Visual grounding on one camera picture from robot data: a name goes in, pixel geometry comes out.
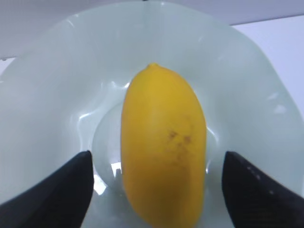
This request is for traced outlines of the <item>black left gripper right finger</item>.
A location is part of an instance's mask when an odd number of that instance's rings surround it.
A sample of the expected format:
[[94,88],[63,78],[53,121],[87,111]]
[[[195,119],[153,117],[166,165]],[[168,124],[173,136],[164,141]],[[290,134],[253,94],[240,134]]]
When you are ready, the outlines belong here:
[[223,196],[236,228],[302,228],[304,199],[236,152],[226,152]]

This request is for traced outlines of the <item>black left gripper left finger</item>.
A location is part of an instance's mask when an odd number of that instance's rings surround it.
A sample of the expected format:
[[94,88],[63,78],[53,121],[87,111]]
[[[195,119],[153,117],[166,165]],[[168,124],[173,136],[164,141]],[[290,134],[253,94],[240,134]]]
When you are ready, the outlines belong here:
[[2,228],[79,228],[93,195],[90,151],[0,206]]

